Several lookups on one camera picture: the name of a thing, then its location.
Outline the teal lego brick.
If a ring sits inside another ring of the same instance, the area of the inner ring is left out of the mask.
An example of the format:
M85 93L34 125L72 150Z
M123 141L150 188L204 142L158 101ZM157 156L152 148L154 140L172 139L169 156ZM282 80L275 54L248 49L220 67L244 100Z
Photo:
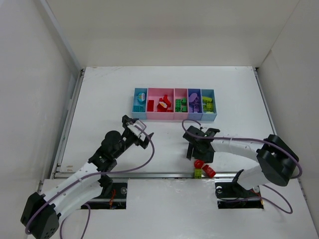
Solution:
M144 106L142 105L134 105L133 112L144 112Z

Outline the teal frog printed lego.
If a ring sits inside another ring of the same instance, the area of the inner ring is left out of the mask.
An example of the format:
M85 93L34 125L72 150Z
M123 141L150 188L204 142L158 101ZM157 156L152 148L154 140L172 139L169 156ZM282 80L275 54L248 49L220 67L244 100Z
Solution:
M137 96L137 99L138 99L138 103L139 104L144 104L145 101L146 101L146 93L145 92L139 92L138 96Z

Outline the small lime lego brick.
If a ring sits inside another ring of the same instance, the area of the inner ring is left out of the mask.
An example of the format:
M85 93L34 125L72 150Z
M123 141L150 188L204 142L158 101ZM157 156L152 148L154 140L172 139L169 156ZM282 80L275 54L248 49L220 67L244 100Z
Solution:
M213 112L214 111L214 106L213 104L203 104L203 111L206 112L206 111L211 111Z

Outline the red flower printed lego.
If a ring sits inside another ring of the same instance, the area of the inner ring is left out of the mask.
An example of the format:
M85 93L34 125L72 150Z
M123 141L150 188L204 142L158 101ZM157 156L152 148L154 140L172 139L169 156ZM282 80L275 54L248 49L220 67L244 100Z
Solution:
M158 112L167 112L168 106L165 102L160 101L157 105Z

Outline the green lego plate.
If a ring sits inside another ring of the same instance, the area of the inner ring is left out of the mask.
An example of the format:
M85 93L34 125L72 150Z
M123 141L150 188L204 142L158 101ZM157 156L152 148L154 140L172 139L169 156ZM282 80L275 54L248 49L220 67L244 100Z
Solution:
M181 112L181 99L175 100L175 112Z

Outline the green lego brick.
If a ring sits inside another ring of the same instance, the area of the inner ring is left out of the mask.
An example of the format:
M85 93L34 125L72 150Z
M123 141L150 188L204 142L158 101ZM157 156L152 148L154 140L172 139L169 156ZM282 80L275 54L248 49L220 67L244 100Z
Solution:
M187 112L187 99L186 98L183 98L181 100L181 111Z

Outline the purple paw lego piece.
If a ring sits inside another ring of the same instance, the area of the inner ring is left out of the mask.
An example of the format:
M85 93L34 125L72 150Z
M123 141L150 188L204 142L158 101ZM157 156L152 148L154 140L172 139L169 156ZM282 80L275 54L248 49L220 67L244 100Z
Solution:
M189 96L189 103L190 104L195 104L196 102L198 102L198 94L197 93L192 93Z

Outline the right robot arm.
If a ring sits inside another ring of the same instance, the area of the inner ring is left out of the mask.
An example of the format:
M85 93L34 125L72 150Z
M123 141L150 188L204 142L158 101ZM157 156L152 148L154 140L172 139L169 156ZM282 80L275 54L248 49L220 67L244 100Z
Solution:
M189 143L186 157L210 164L216 153L228 153L245 157L257 163L251 169L241 169L233 179L233 184L245 190L273 183L285 187L291 179L302 175L297 155L274 134L266 139L219 136L218 129L190 126L184 130L183 138Z

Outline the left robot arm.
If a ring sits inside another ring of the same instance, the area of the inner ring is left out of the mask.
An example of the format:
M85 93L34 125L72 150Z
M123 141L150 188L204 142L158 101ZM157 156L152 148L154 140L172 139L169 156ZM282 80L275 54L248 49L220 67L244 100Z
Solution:
M123 133L112 130L106 133L101 145L88 161L55 188L39 194L31 194L25 204L21 223L25 234L36 239L49 239L60 224L72 212L93 198L108 194L113 185L117 159L132 145L146 149L153 146L153 134L147 134L147 126L139 119L124 115Z

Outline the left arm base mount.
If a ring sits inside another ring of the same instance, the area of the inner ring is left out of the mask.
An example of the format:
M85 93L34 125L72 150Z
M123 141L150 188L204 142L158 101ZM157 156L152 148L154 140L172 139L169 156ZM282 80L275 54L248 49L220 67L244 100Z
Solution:
M93 210L124 210L127 207L128 179L116 178L108 194L102 194L87 202Z

